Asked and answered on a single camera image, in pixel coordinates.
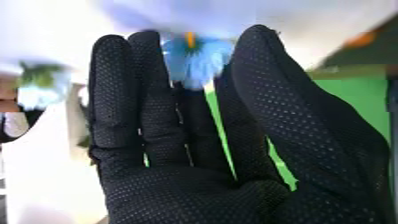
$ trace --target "textured glove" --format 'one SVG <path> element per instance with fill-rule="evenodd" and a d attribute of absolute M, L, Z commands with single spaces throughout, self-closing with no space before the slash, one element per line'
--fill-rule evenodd
<path fill-rule="evenodd" d="M 159 33 L 99 40 L 91 157 L 111 223 L 388 223 L 386 140 L 264 26 L 242 35 L 216 91 L 237 179 L 205 93 L 170 85 Z M 294 193 L 264 133 L 299 179 Z"/>

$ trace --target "white wall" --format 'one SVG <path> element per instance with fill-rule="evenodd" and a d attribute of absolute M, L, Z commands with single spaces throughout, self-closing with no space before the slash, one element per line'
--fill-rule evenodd
<path fill-rule="evenodd" d="M 106 217 L 97 170 L 72 159 L 67 103 L 4 145 L 10 224 L 93 224 Z"/>

